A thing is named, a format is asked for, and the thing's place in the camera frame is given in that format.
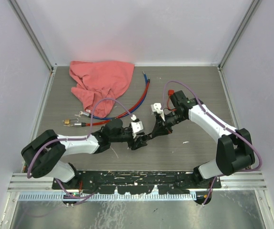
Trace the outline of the red cable padlock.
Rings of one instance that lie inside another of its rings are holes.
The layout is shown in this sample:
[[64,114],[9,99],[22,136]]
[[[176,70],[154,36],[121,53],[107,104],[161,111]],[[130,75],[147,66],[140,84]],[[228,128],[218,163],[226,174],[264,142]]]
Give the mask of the red cable padlock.
[[174,106],[170,106],[171,96],[173,94],[174,94],[173,89],[168,90],[168,92],[167,92],[168,99],[167,99],[167,102],[166,102],[166,106],[162,109],[163,111],[165,111],[165,110],[170,111],[170,112],[175,112],[176,111],[176,108]]

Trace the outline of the black keys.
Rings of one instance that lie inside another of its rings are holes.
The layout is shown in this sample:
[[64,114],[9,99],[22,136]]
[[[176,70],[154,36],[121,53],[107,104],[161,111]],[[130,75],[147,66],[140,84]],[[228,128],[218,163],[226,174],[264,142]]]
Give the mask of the black keys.
[[146,134],[146,135],[142,135],[141,136],[141,140],[143,141],[143,142],[147,142],[147,141],[149,141],[149,140],[151,140],[152,139],[152,134]]

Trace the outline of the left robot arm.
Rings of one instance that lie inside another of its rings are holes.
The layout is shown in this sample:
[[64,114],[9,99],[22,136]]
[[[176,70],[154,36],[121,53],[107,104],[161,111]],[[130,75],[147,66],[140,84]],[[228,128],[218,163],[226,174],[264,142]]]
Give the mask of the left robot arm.
[[21,155],[28,168],[28,178],[52,177],[74,189],[81,176],[73,164],[61,161],[63,156],[102,153],[112,143],[127,143],[129,149],[136,150],[146,146],[149,139],[139,119],[133,120],[128,127],[123,127],[121,119],[112,119],[100,130],[86,136],[63,136],[46,130],[24,147]]

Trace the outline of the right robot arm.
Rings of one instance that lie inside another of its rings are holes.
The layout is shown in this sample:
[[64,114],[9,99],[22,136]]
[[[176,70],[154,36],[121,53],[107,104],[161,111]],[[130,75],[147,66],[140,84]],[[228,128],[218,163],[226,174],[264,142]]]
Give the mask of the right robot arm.
[[251,135],[246,129],[236,129],[212,114],[202,101],[189,99],[183,91],[170,96],[174,110],[165,114],[160,103],[151,105],[156,123],[150,138],[172,133],[172,127],[185,120],[201,127],[217,144],[215,159],[193,169],[193,182],[203,188],[212,177],[229,176],[255,163]]

